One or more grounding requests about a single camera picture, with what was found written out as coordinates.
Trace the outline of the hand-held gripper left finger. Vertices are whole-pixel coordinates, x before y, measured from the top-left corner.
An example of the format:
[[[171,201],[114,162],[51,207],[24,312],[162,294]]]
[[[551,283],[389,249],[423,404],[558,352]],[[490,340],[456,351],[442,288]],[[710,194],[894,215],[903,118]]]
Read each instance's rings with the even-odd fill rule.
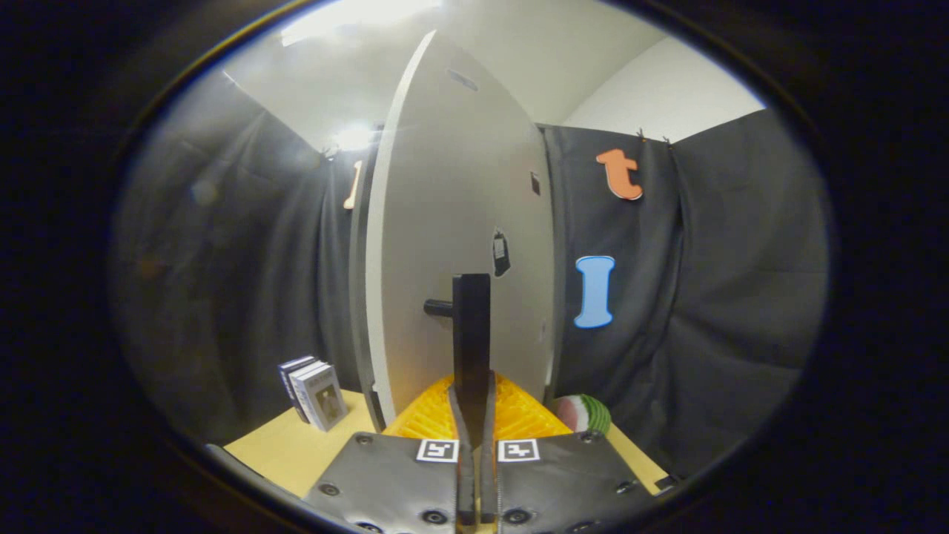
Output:
[[[462,533],[475,524],[474,475],[470,437],[447,375],[384,432],[354,432],[304,501],[350,530]]]

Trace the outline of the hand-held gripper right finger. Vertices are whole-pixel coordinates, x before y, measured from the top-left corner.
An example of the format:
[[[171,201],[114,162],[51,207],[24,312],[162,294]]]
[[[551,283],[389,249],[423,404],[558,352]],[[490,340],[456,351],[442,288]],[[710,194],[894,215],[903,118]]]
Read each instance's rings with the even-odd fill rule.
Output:
[[[660,467],[617,426],[573,432],[512,380],[489,380],[482,523],[495,533],[621,533],[660,493]]]

